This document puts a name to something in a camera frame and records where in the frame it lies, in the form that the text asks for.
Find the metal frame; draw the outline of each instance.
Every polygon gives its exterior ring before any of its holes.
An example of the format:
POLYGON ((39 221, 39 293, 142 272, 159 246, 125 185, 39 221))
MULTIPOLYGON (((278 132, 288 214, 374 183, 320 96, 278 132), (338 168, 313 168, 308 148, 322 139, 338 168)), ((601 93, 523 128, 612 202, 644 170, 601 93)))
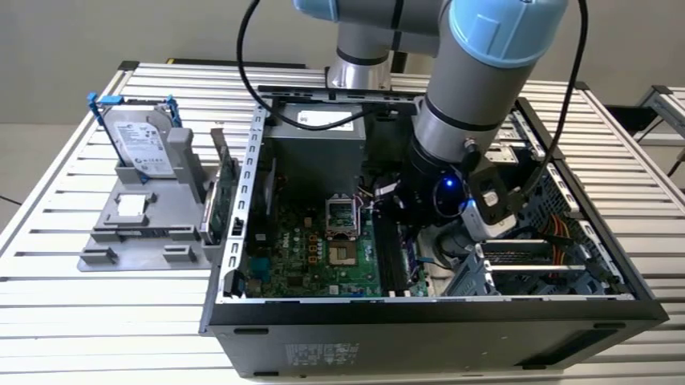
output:
MULTIPOLYGON (((324 87, 322 71, 249 68, 248 72, 254 84, 324 87)), ((393 89, 421 92, 428 79, 394 75, 393 89)), ((185 123, 197 133, 194 150, 204 163, 218 162, 209 136, 214 127, 225 127, 232 154, 244 158, 254 103, 234 67, 143 63, 117 72, 107 91, 142 99, 174 94, 185 123)), ((523 92, 552 133, 564 91, 565 83, 529 81, 523 92)), ((654 177, 662 172, 648 172, 646 154, 627 146, 633 140, 617 134, 623 129, 603 116, 604 106, 577 91, 561 149, 672 320, 564 373, 511 372, 487 379, 451 373, 349 376, 320 382, 685 382, 685 212, 667 194, 667 182, 654 177), (631 169, 613 168, 617 164, 631 169), (635 199, 639 189, 648 200, 635 199)), ((6 277, 0 278, 0 372, 14 372, 3 380, 241 383, 221 345, 214 338, 197 336, 209 271, 83 274, 77 270, 74 250, 85 245, 78 232, 95 223, 101 197, 115 178, 114 163, 105 133, 89 115, 0 235, 0 276, 6 277)))

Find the light blue joint cap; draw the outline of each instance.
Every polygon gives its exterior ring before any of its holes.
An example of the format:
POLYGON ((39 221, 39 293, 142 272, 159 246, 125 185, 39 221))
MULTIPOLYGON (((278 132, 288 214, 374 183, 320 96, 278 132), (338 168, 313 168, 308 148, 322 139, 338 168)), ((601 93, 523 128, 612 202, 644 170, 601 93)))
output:
POLYGON ((453 0, 452 34, 493 67, 532 65, 553 44, 569 0, 453 0))
POLYGON ((338 22, 337 0, 293 0, 296 9, 313 18, 338 22))

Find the sticker label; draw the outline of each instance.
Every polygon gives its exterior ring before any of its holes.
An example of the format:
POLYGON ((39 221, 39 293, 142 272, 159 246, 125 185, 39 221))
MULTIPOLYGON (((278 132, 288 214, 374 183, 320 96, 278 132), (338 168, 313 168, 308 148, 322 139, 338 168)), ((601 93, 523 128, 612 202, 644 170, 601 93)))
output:
MULTIPOLYGON (((353 116, 350 111, 301 111, 298 114, 298 123, 310 126, 322 126, 336 123, 353 116)), ((341 127, 332 128, 330 131, 354 131, 354 123, 349 122, 341 127)))
POLYGON ((158 128, 149 123, 117 122, 115 129, 133 167, 147 176, 174 176, 158 128))
POLYGON ((289 365, 354 365, 358 343, 290 343, 286 345, 289 365))

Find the white wall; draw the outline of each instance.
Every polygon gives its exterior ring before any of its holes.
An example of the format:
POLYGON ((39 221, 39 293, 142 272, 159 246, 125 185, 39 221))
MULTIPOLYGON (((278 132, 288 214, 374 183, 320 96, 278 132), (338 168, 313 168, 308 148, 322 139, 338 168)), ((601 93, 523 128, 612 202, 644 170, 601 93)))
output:
MULTIPOLYGON (((0 0, 0 122, 74 123, 123 59, 236 59, 248 0, 0 0)), ((325 67, 337 27, 264 0, 246 59, 325 67)))
MULTIPOLYGON (((579 35, 575 0, 535 79, 569 76, 579 35)), ((85 97, 123 59, 234 59, 248 0, 0 0, 0 122, 74 123, 85 97)), ((581 78, 603 100, 633 103, 654 83, 685 85, 684 0, 591 0, 581 78)), ((337 28, 264 0, 246 42, 249 60, 325 67, 337 28)), ((409 68, 429 71, 429 60, 409 68)))

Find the gray floor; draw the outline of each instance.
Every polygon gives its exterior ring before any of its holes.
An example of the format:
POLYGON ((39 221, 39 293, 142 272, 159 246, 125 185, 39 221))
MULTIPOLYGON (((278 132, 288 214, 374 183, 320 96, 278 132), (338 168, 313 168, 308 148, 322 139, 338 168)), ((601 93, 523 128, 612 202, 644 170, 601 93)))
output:
MULTIPOLYGON (((0 195, 25 201, 77 125, 0 124, 0 195)), ((0 200, 0 230, 19 206, 0 200)))

